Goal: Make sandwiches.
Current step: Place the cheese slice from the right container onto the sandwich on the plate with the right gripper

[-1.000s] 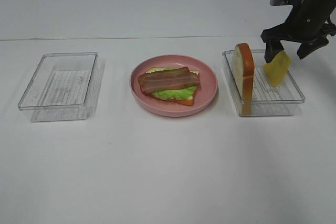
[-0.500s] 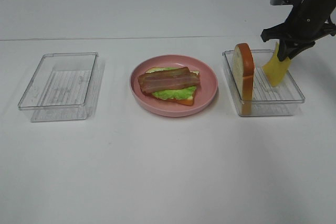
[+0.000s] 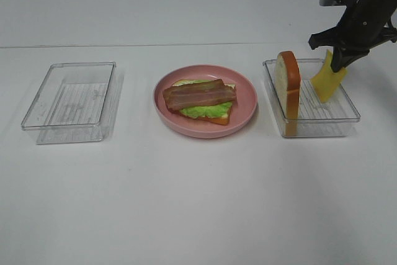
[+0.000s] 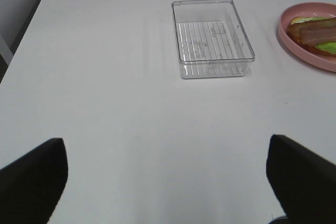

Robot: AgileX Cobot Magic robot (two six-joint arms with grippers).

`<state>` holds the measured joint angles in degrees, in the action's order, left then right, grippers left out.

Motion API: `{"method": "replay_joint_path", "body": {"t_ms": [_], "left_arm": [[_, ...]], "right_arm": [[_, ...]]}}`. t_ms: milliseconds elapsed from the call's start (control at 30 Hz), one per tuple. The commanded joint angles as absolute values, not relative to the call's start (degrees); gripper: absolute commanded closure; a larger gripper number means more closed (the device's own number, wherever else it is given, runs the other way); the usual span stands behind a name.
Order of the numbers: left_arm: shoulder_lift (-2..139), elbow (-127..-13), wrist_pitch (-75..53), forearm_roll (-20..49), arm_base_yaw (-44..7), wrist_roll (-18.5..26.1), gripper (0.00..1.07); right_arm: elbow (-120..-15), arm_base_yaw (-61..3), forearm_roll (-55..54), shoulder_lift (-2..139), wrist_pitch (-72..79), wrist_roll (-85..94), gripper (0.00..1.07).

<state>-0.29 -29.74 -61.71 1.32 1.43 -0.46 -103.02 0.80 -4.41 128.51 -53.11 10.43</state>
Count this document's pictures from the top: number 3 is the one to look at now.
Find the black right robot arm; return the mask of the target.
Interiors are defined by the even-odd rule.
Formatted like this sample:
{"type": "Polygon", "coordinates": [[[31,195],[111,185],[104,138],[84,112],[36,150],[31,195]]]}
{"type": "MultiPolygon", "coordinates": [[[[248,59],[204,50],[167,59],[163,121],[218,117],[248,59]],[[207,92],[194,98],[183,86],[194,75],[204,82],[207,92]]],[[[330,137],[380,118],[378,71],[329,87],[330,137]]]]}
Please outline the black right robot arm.
{"type": "Polygon", "coordinates": [[[337,73],[385,42],[396,42],[391,17],[396,0],[319,0],[321,6],[345,6],[333,28],[311,35],[311,49],[333,47],[331,69],[337,73]]]}

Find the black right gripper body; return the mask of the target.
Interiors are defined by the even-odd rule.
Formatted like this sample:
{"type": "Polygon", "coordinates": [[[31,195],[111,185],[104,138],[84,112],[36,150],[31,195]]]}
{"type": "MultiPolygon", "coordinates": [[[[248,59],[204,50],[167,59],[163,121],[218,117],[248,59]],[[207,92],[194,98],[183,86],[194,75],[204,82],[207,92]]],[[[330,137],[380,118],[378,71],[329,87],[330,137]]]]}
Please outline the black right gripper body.
{"type": "Polygon", "coordinates": [[[370,50],[395,43],[396,27],[391,23],[395,10],[395,1],[357,1],[346,7],[335,27],[311,35],[309,45],[313,50],[322,46],[370,50]]]}

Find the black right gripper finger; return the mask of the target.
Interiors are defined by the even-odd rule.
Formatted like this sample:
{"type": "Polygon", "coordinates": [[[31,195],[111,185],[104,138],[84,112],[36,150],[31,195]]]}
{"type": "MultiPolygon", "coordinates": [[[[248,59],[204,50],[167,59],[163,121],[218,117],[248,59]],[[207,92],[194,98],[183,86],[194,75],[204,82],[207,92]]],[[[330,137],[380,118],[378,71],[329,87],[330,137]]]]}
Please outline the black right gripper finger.
{"type": "Polygon", "coordinates": [[[334,73],[338,73],[344,67],[344,52],[339,47],[333,47],[331,69],[334,73]]]}
{"type": "Polygon", "coordinates": [[[346,68],[353,62],[367,56],[370,53],[370,50],[353,50],[353,49],[344,49],[341,50],[341,67],[346,68]]]}

